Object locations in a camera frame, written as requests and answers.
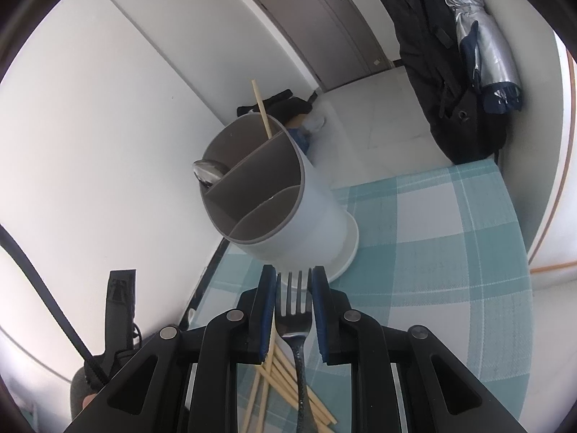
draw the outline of black cable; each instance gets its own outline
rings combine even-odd
[[[142,332],[140,331],[140,328],[134,324],[135,330],[136,330],[136,334],[138,335],[138,349],[142,348]]]
[[[28,278],[28,281],[36,290],[38,296],[44,303],[44,305],[50,311],[52,317],[56,320],[60,328],[64,331],[68,340],[74,345],[74,348],[80,356],[88,363],[91,370],[94,372],[96,377],[103,383],[103,385],[108,384],[109,379],[106,373],[102,370],[102,367],[96,362],[82,339],[74,330],[74,327],[70,324],[70,321],[66,318],[60,306],[48,290],[48,287],[42,281],[40,275],[21,249],[14,238],[4,229],[4,226],[0,224],[0,246],[8,252],[8,255],[16,262],[22,273]]]

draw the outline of table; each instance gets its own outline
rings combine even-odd
[[[331,287],[382,325],[429,327],[518,418],[531,366],[532,292],[519,224],[494,162],[383,179],[334,194],[356,218],[360,243],[355,260]],[[241,292],[256,286],[262,265],[231,245],[191,328],[233,308]],[[334,431],[350,431],[349,367],[322,363],[314,329],[305,358],[309,384],[339,421]],[[239,366],[240,421],[254,372]],[[270,392],[266,431],[294,432],[296,411]]]

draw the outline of white wall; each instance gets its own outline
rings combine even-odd
[[[313,88],[269,30],[242,0],[112,0],[178,70],[223,123],[239,105],[291,89]]]
[[[573,70],[577,69],[573,59],[571,59],[571,63],[573,64]],[[550,226],[546,230],[541,245],[536,250],[535,257],[531,262],[532,268],[577,261],[577,207],[575,206],[577,204],[577,142],[574,138],[575,131],[569,132],[567,136],[570,134],[573,136],[572,143],[562,146],[562,150],[565,152],[568,151],[568,148],[571,148],[568,158],[567,176]],[[564,167],[565,158],[560,162],[558,176],[562,175]]]
[[[41,433],[64,431],[70,423],[70,383],[38,364],[2,331],[0,375],[13,394],[34,399]]]
[[[88,348],[104,348],[110,270],[137,269],[144,334],[178,322],[220,241],[192,173],[222,128],[213,113],[110,0],[62,0],[0,107],[0,223]],[[68,379],[82,364],[4,252],[0,326]]]
[[[485,3],[509,41],[523,83],[523,111],[512,116],[502,171],[529,249],[558,170],[565,106],[562,60],[555,33],[527,0]]]
[[[577,267],[558,268],[531,274],[531,288],[539,291],[577,280]]]

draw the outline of hand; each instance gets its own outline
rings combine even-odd
[[[96,394],[90,394],[87,395],[84,400],[82,401],[82,409],[84,410],[86,408],[86,406],[92,402],[92,399],[94,399],[94,397],[96,397]]]

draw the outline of tiled floor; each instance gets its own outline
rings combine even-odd
[[[327,124],[307,156],[331,188],[451,165],[403,67],[320,95],[311,115],[324,115]]]

